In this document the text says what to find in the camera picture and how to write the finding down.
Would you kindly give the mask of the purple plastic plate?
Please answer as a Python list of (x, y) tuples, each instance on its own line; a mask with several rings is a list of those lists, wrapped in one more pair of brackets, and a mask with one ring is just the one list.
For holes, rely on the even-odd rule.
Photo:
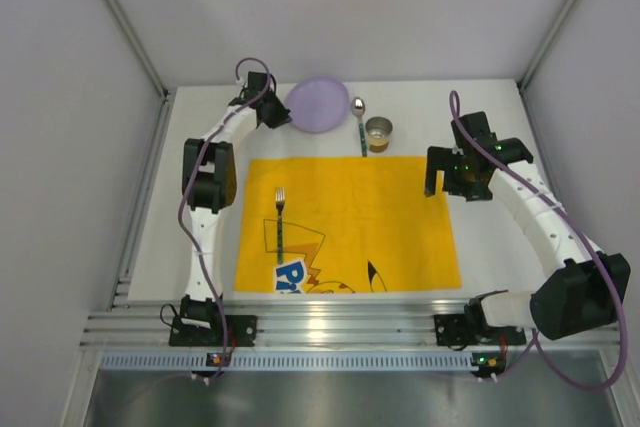
[(291, 124), (307, 133), (324, 133), (339, 127), (349, 111), (346, 85), (329, 77), (313, 77), (296, 84), (287, 94), (285, 106)]

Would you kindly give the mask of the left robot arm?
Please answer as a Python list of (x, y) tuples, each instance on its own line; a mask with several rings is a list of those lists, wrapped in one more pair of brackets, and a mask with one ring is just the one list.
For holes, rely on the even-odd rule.
[(191, 243), (191, 267), (185, 296), (192, 302), (216, 302), (222, 295), (222, 234), (227, 209), (237, 192), (235, 149), (258, 127), (277, 129), (291, 121), (276, 94), (275, 77), (251, 71), (222, 119), (205, 134), (185, 141), (179, 221)]

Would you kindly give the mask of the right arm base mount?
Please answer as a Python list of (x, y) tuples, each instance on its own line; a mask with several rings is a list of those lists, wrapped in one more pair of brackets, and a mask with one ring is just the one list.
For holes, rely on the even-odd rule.
[(517, 327), (490, 327), (483, 315), (473, 308), (463, 313), (433, 316), (436, 343), (441, 347), (462, 351), (472, 346), (524, 346), (526, 335)]

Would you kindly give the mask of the yellow Pikachu cloth placemat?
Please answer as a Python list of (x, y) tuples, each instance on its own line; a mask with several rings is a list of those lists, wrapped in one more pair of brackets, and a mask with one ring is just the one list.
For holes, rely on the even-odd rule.
[[(416, 156), (253, 160), (235, 289), (386, 294), (459, 289), (446, 196), (426, 197)], [(275, 192), (285, 189), (284, 262)]]

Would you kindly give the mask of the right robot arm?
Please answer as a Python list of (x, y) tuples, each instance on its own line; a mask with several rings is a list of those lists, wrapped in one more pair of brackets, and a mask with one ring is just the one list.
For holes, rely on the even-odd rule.
[(630, 276), (624, 256), (579, 239), (532, 153), (518, 138), (498, 139), (484, 112), (464, 115), (451, 128), (454, 147), (427, 151), (426, 196), (442, 191), (468, 202), (500, 201), (532, 246), (544, 277), (533, 292), (472, 298), (465, 313), (476, 331), (522, 327), (558, 340), (616, 322), (615, 304), (623, 300)]

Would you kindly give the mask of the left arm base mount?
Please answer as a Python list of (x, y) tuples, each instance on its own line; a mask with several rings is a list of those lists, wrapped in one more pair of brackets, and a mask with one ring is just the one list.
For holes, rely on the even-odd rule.
[[(257, 334), (258, 317), (254, 315), (227, 315), (227, 345), (229, 347), (252, 347)], [(172, 347), (222, 347), (221, 325), (203, 321), (174, 317), (171, 325), (169, 345)]]

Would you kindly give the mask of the fork with green handle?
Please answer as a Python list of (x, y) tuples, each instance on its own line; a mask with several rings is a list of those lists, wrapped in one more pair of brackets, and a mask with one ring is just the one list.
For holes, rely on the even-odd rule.
[(283, 211), (286, 202), (285, 189), (278, 187), (275, 192), (275, 206), (277, 210), (277, 262), (284, 262)]

